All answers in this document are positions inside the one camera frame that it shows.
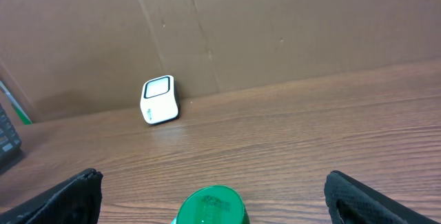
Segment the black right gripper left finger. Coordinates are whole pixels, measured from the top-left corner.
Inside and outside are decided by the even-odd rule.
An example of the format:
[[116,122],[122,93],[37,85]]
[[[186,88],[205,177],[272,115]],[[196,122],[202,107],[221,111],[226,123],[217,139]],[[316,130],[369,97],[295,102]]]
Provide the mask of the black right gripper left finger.
[[1,214],[6,224],[97,224],[103,198],[100,171],[88,168]]

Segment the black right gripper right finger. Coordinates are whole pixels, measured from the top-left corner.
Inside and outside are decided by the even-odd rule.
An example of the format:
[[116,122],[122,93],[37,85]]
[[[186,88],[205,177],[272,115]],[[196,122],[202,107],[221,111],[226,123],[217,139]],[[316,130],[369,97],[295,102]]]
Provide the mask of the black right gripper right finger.
[[333,224],[438,224],[337,170],[327,175],[324,194]]

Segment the green lid white jar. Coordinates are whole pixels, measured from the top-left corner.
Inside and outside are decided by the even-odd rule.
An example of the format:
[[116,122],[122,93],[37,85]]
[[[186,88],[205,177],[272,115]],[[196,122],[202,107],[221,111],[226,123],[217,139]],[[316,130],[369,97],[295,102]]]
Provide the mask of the green lid white jar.
[[250,224],[250,220],[236,190],[211,185],[188,196],[171,224]]

